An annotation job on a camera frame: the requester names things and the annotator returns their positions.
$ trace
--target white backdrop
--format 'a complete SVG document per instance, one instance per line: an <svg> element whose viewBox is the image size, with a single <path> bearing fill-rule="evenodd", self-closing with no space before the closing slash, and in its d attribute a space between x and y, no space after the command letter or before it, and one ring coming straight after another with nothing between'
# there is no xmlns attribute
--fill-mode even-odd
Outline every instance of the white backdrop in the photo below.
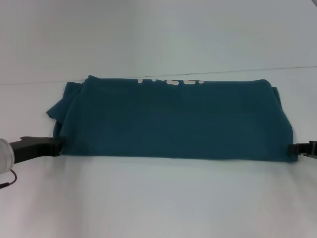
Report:
<svg viewBox="0 0 317 238"><path fill-rule="evenodd" d="M0 83L317 65L311 0L1 0Z"/></svg>
<svg viewBox="0 0 317 238"><path fill-rule="evenodd" d="M92 74L267 79L295 140L316 140L316 20L310 0L2 0L0 137L51 136L45 112L65 81ZM205 74L217 71L227 72ZM1 238L317 236L314 159L60 156L14 169L17 183L0 190Z"/></svg>

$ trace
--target folded cloth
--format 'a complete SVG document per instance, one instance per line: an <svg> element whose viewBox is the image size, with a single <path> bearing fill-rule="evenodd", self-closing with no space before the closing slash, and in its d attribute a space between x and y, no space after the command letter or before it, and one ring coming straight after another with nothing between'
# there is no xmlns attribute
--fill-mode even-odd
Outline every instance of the folded cloth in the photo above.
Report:
<svg viewBox="0 0 317 238"><path fill-rule="evenodd" d="M47 114L62 154L297 161L292 127L266 80L178 85L99 79L69 82Z"/></svg>

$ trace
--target white wall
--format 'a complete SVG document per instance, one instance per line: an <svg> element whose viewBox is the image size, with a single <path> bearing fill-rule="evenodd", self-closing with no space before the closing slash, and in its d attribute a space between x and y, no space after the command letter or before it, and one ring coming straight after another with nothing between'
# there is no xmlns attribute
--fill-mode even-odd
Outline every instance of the white wall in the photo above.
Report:
<svg viewBox="0 0 317 238"><path fill-rule="evenodd" d="M311 0L1 0L0 83L317 65Z"/></svg>

